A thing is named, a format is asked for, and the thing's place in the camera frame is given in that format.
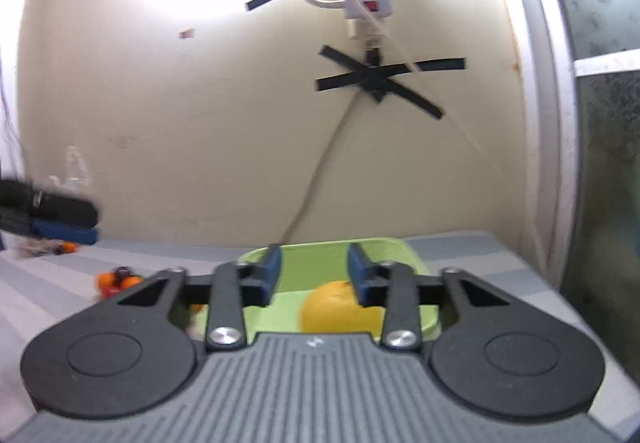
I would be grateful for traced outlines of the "striped blue white tablecloth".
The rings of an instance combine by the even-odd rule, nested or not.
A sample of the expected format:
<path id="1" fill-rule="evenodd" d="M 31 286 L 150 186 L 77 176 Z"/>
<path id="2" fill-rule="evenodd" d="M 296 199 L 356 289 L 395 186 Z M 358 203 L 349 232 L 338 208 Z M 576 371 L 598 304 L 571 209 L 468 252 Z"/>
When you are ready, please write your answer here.
<path id="1" fill-rule="evenodd" d="M 639 392 L 482 233 L 1 256 L 8 442 L 634 442 Z"/>

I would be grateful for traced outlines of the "black tape cross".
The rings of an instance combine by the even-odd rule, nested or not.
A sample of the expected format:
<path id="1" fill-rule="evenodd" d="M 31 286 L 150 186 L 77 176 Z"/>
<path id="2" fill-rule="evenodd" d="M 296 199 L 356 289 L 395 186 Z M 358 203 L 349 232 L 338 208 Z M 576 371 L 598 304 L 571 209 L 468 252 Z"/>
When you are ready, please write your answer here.
<path id="1" fill-rule="evenodd" d="M 382 103 L 386 96 L 393 94 L 420 108 L 435 120 L 445 116 L 445 112 L 438 105 L 394 80 L 396 76 L 410 73 L 410 68 L 400 63 L 383 65 L 379 48 L 367 50 L 363 62 L 330 46 L 323 46 L 319 55 L 345 68 L 346 73 L 318 78 L 316 80 L 318 92 L 354 86 L 367 93 L 376 104 Z"/>

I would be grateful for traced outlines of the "large yellow lemon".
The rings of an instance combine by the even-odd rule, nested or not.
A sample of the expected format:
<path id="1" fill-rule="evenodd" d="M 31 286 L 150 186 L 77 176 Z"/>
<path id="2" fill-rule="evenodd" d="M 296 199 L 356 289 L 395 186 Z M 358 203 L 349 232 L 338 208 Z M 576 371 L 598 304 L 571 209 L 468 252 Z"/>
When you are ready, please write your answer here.
<path id="1" fill-rule="evenodd" d="M 349 281 L 329 281 L 307 293 L 298 309 L 303 333 L 368 333 L 381 335 L 382 307 L 361 307 Z"/>

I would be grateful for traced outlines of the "green plastic basket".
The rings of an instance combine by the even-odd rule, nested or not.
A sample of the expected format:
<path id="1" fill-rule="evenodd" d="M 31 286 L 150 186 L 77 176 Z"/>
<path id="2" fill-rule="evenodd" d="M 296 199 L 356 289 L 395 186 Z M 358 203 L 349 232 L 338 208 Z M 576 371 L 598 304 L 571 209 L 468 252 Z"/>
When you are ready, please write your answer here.
<path id="1" fill-rule="evenodd" d="M 427 275 L 425 263 L 404 241 L 395 238 L 360 238 L 361 248 L 373 261 L 393 260 L 413 267 L 414 272 Z M 297 333 L 299 308 L 315 288 L 329 281 L 346 281 L 346 241 L 322 241 L 284 245 L 281 247 L 282 264 L 278 287 L 268 307 L 247 307 L 243 310 L 247 339 L 252 340 L 260 331 Z"/>

